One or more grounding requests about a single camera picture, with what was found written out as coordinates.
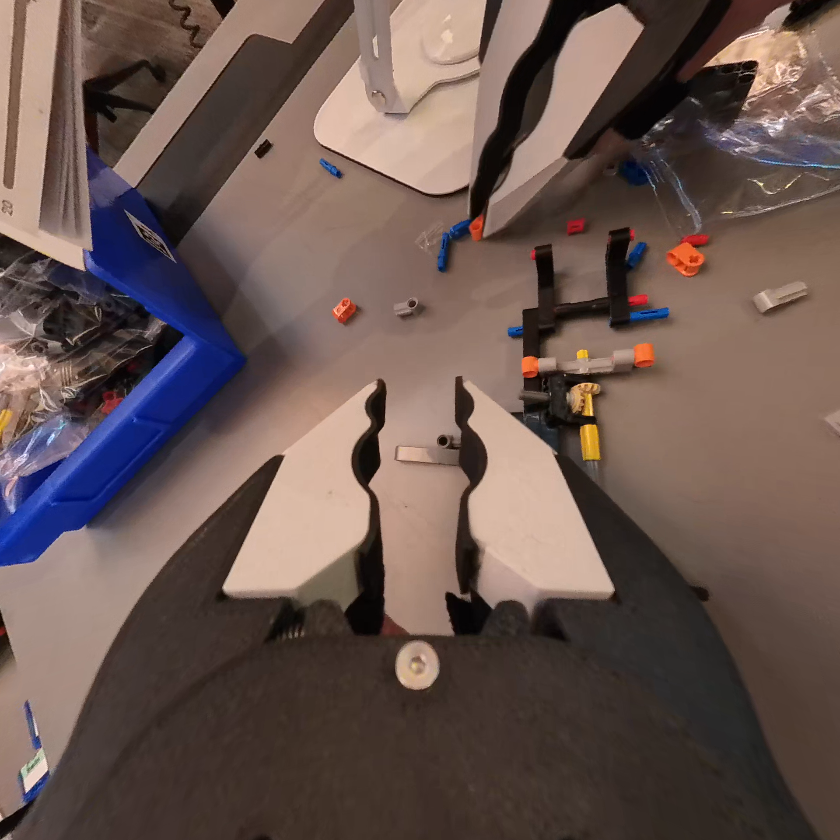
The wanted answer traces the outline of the blue plastic bin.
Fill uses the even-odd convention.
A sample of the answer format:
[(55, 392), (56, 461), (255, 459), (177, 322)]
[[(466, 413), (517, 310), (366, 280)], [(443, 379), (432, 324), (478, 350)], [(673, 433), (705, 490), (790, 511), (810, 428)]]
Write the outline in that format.
[(122, 403), (2, 515), (2, 566), (36, 561), (84, 528), (244, 366), (245, 357), (142, 195), (87, 151), (89, 272), (181, 334)]

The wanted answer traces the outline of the small blue white card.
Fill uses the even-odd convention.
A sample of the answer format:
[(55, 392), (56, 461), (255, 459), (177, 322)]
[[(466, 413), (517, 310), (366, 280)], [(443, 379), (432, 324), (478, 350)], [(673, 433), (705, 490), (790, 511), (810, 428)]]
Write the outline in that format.
[(28, 700), (24, 703), (24, 716), (34, 755), (18, 772), (19, 786), (25, 805), (33, 802), (49, 780), (49, 763), (39, 734), (38, 724)]

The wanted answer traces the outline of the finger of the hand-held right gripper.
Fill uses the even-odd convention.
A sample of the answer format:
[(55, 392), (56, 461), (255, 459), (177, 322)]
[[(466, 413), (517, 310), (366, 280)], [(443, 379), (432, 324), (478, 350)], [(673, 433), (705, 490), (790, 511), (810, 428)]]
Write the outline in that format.
[(480, 53), (469, 175), (469, 217), (490, 218), (518, 145), (533, 83), (574, 25), (574, 2), (489, 2)]
[(552, 179), (576, 163), (565, 149), (642, 25), (614, 3), (575, 3), (574, 25), (533, 83), (507, 173), (490, 199), (485, 237), (498, 235)]

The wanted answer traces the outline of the light grey lego panel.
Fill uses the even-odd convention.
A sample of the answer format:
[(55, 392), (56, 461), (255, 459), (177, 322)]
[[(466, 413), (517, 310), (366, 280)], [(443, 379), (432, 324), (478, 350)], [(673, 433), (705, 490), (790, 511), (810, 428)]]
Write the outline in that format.
[(459, 450), (459, 436), (441, 434), (430, 446), (396, 446), (394, 459), (398, 463), (409, 465), (457, 467), (459, 465)]

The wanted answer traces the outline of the white book stand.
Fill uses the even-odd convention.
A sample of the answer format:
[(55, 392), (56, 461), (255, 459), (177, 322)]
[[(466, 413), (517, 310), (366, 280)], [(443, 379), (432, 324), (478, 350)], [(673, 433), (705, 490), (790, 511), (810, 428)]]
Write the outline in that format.
[(484, 1), (355, 1), (360, 57), (321, 106), (316, 141), (427, 196), (465, 189)]

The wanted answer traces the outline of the clear zip bag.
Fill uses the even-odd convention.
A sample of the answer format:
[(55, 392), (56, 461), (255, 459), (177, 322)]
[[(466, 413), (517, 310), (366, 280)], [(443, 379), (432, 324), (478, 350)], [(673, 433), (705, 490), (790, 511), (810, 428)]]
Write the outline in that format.
[(765, 22), (708, 67), (741, 60), (757, 60), (759, 69), (731, 126), (713, 126), (688, 96), (637, 147), (681, 234), (838, 191), (838, 7), (808, 27)]

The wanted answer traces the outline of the multicoloured lego chassis assembly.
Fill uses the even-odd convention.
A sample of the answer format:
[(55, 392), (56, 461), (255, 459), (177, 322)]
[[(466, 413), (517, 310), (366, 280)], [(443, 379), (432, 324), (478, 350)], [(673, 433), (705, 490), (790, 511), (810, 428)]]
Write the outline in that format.
[(559, 360), (546, 355), (543, 345), (562, 322), (573, 319), (606, 316), (608, 325), (618, 329), (669, 317), (667, 308), (645, 309), (648, 297), (629, 292), (631, 270), (626, 267), (626, 257), (636, 244), (631, 228), (610, 232), (605, 249), (605, 295), (571, 302), (557, 302), (553, 247), (534, 248), (531, 258), (537, 271), (537, 305), (523, 310), (521, 326), (508, 331), (508, 336), (520, 339), (522, 346), (519, 398), (523, 422), (535, 433), (549, 434), (551, 442), (560, 438), (561, 429), (573, 429), (580, 440), (583, 468), (595, 481), (600, 478), (602, 462), (595, 410), (600, 380), (651, 368), (656, 362), (654, 346), (637, 343), (602, 358), (578, 350), (573, 359)]

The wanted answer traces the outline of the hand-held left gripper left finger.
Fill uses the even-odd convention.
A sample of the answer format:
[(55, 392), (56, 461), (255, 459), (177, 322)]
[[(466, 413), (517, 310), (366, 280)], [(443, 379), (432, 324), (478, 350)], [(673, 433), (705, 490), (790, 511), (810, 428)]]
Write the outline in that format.
[(380, 506), (386, 385), (374, 380), (280, 456), (224, 582), (233, 599), (333, 602), (356, 634), (380, 634), (385, 570)]

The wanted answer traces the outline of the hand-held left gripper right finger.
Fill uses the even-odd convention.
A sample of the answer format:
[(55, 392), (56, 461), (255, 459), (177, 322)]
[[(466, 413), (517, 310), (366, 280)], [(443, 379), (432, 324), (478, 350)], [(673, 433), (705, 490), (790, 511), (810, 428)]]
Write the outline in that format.
[(613, 605), (615, 584), (559, 457), (483, 392), (457, 377), (458, 468), (454, 634), (480, 634), (513, 605), (537, 623), (552, 606)]

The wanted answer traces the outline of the clear bags of lego parts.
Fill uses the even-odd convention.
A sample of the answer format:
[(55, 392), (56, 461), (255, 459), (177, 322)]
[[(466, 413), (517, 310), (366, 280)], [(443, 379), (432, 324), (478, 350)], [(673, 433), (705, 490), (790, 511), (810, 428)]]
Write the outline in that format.
[(35, 251), (2, 262), (1, 513), (9, 518), (182, 335)]

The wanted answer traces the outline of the lego instruction booklet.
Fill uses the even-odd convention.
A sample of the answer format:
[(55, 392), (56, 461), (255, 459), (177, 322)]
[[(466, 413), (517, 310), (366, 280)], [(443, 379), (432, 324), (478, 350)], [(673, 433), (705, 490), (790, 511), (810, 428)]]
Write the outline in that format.
[(1, 232), (72, 268), (92, 250), (78, 1), (1, 2)]

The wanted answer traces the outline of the pale grey lego connector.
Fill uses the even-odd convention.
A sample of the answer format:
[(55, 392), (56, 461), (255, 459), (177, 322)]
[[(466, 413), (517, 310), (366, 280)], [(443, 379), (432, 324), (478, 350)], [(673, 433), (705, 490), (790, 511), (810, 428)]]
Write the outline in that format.
[(760, 291), (753, 296), (752, 303), (759, 313), (767, 314), (805, 298), (809, 294), (808, 291), (808, 286), (803, 281), (794, 281), (782, 287)]

